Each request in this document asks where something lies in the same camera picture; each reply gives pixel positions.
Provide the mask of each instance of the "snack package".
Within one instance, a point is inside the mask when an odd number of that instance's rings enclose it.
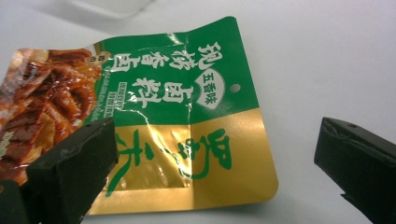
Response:
[[[114,118],[119,164],[90,214],[257,203],[276,194],[235,18],[85,49],[19,49],[0,94],[0,179],[20,185],[29,163],[83,123]]]

